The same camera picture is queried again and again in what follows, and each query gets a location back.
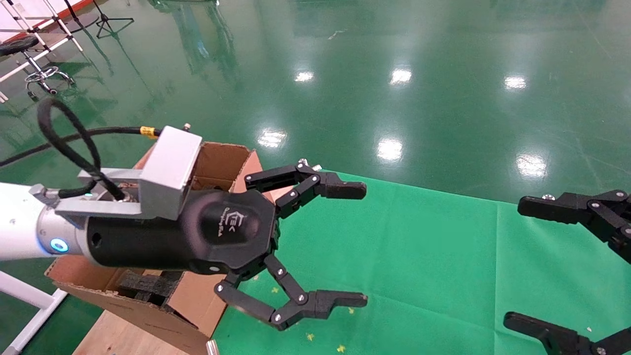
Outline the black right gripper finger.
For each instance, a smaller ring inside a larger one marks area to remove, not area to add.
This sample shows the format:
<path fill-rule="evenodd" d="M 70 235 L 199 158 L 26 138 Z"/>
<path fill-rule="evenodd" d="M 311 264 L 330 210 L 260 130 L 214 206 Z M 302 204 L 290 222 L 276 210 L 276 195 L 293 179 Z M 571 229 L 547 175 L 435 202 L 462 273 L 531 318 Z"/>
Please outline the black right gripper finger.
<path fill-rule="evenodd" d="M 570 328 L 536 319 L 522 313 L 506 313 L 503 325 L 541 342 L 548 355 L 624 355 L 631 350 L 631 330 L 591 341 Z"/>
<path fill-rule="evenodd" d="M 518 212 L 547 221 L 581 224 L 624 261 L 631 262 L 631 198 L 627 192 L 594 196 L 565 192 L 555 199 L 523 196 Z"/>

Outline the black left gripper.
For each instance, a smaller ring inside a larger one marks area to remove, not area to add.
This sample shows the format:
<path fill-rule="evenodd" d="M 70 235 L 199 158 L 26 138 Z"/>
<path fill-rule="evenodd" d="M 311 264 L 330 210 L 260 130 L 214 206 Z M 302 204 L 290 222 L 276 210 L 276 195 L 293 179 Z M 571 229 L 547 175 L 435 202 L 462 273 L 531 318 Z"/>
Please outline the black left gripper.
<path fill-rule="evenodd" d="M 194 191 L 176 220 L 93 216 L 86 226 L 89 255 L 104 267 L 229 272 L 215 286 L 219 299 L 279 331 L 305 318 L 328 319 L 336 307 L 367 306 L 368 297 L 360 292 L 304 291 L 281 261 L 268 255 L 278 238 L 277 217 L 288 218 L 317 196 L 361 200 L 366 184 L 306 163 L 253 173 L 244 182 L 248 191 L 243 193 Z M 290 190 L 276 206 L 261 194 L 283 188 Z M 237 274 L 250 273 L 261 261 L 288 296 L 279 309 L 238 290 L 245 277 Z"/>

